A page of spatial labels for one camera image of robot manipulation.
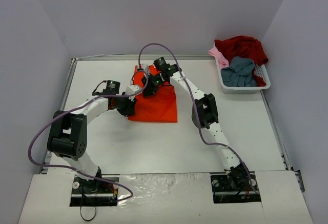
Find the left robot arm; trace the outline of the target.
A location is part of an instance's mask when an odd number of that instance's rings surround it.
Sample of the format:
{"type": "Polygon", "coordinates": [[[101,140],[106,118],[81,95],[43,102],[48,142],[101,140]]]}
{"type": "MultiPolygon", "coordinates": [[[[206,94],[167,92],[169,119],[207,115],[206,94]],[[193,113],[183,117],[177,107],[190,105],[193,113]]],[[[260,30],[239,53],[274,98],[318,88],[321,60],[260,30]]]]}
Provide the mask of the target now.
{"type": "Polygon", "coordinates": [[[91,192],[102,189],[103,179],[100,167],[86,152],[88,124],[109,110],[116,110],[124,117],[134,115],[136,95],[141,92],[139,85],[130,84],[120,93],[120,82],[105,80],[104,83],[106,87],[101,92],[94,89],[81,109],[67,114],[62,110],[55,112],[54,117],[60,118],[51,125],[47,142],[47,150],[63,158],[85,180],[85,187],[91,192]]]}

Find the orange t shirt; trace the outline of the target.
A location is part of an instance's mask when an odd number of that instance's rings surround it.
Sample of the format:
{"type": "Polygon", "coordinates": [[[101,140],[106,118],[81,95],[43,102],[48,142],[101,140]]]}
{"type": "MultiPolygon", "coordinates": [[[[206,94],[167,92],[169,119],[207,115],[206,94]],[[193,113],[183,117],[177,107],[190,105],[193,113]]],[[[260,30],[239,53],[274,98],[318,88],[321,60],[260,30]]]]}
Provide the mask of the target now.
{"type": "Polygon", "coordinates": [[[128,117],[130,121],[147,123],[176,123],[177,101],[174,86],[165,82],[151,96],[136,96],[135,114],[128,117]]]}

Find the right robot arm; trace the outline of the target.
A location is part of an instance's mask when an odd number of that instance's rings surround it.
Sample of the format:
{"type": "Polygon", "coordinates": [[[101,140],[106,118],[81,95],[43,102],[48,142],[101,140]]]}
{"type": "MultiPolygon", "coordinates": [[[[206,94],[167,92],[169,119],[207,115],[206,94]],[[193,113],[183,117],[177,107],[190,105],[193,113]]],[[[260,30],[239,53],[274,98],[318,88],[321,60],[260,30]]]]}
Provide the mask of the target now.
{"type": "Polygon", "coordinates": [[[170,65],[163,57],[154,61],[156,74],[148,74],[142,83],[146,84],[143,96],[152,96],[164,84],[180,85],[192,100],[192,122],[199,129],[200,137],[207,145],[215,145],[227,174],[230,188],[240,189],[248,179],[249,171],[242,160],[230,148],[219,121],[216,100],[213,94],[201,91],[190,81],[178,64],[170,65]]]}

